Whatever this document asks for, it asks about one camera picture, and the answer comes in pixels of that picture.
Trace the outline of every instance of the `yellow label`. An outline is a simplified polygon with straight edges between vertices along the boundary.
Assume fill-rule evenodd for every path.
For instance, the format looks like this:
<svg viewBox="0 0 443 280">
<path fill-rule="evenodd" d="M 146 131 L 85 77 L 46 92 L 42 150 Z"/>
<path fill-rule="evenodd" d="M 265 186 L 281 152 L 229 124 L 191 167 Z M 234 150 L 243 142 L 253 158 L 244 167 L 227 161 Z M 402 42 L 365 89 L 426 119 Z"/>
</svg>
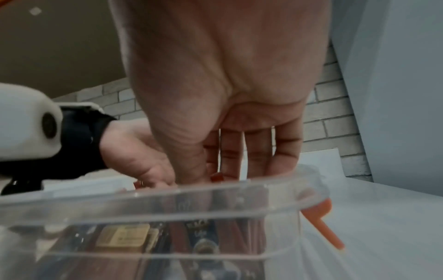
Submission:
<svg viewBox="0 0 443 280">
<path fill-rule="evenodd" d="M 103 228 L 97 247 L 140 247 L 149 232 L 149 224 L 111 225 Z"/>
<path fill-rule="evenodd" d="M 158 233 L 160 230 L 158 228 L 152 228 L 148 233 L 148 244 L 146 245 L 146 253 L 150 253 L 152 248 L 157 244 Z"/>
</svg>

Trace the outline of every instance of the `black wristband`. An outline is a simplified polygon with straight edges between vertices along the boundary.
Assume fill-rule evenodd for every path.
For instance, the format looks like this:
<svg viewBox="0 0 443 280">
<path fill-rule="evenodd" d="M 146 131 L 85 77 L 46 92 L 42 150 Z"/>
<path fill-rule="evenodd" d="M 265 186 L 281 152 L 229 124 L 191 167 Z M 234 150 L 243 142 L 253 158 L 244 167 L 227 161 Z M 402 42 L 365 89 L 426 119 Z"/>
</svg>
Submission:
<svg viewBox="0 0 443 280">
<path fill-rule="evenodd" d="M 51 158 L 0 162 L 0 174 L 14 179 L 75 179 L 106 169 L 100 139 L 116 120 L 92 107 L 62 107 L 61 149 Z"/>
</svg>

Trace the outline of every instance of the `plastic container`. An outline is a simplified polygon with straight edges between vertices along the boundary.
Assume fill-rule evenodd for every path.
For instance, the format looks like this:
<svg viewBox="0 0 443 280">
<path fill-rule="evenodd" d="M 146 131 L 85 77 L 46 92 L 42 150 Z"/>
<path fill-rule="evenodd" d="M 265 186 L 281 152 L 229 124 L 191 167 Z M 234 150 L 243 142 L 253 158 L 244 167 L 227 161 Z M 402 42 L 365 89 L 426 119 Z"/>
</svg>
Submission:
<svg viewBox="0 0 443 280">
<path fill-rule="evenodd" d="M 126 183 L 77 181 L 0 198 L 0 279 L 303 279 L 299 211 L 329 196 L 303 165 L 273 179 L 85 191 Z"/>
</svg>

